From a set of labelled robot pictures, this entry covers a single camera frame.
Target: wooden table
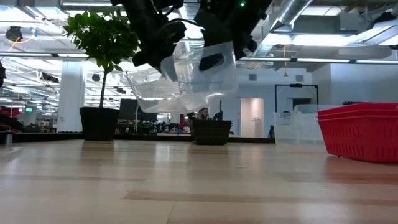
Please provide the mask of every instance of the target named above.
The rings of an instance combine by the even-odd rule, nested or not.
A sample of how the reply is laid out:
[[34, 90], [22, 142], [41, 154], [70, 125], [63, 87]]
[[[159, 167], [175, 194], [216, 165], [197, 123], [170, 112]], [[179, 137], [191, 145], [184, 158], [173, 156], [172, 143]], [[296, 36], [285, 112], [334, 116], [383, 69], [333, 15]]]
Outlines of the wooden table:
[[13, 150], [0, 158], [4, 224], [398, 223], [397, 165], [319, 148], [60, 141]]

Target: clear plastic container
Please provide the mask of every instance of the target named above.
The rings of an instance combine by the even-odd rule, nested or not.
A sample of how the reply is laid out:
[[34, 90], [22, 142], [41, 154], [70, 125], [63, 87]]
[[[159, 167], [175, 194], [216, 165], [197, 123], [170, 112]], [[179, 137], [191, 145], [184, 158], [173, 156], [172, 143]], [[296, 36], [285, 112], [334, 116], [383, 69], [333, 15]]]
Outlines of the clear plastic container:
[[274, 113], [276, 144], [297, 144], [297, 133], [292, 113]]
[[336, 107], [339, 106], [297, 105], [292, 113], [274, 113], [276, 143], [324, 146], [317, 111]]
[[318, 124], [318, 111], [336, 108], [335, 105], [297, 105], [293, 111], [294, 125], [299, 144], [323, 145], [322, 132]]
[[[215, 65], [202, 70], [206, 64]], [[214, 96], [228, 97], [238, 91], [232, 42], [167, 57], [161, 63], [161, 71], [162, 75], [151, 82], [145, 82], [142, 74], [127, 76], [146, 113], [197, 111]]]

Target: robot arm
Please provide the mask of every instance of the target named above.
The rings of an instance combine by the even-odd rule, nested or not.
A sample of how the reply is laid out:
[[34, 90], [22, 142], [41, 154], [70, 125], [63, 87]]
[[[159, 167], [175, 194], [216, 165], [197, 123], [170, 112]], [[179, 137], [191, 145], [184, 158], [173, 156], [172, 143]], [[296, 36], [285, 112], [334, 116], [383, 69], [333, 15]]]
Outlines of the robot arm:
[[[246, 56], [244, 49], [255, 51], [257, 44], [251, 32], [260, 19], [266, 18], [266, 9], [272, 0], [198, 0], [200, 8], [194, 20], [203, 28], [205, 47], [233, 42], [236, 60]], [[137, 33], [140, 49], [134, 58], [135, 66], [148, 63], [160, 71], [161, 61], [173, 54], [177, 42], [184, 38], [185, 25], [179, 20], [169, 21], [162, 9], [183, 6], [183, 0], [111, 0], [112, 5], [122, 4], [130, 20], [131, 29]], [[204, 69], [216, 64], [208, 58]]]

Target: doorway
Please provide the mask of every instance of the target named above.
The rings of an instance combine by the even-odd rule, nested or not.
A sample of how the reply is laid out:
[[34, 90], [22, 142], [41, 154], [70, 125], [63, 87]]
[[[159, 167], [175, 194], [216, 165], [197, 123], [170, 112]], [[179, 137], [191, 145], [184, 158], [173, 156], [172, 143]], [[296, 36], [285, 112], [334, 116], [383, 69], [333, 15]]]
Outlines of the doorway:
[[241, 98], [241, 137], [264, 137], [264, 99]]

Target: white column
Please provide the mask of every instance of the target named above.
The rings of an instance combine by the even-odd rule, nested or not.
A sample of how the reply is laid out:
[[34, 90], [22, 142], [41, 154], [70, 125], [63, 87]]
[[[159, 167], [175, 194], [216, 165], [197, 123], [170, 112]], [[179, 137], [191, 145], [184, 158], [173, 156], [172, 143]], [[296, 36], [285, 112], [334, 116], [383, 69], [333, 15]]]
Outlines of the white column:
[[57, 132], [81, 131], [79, 109], [85, 104], [86, 71], [83, 62], [63, 62]]

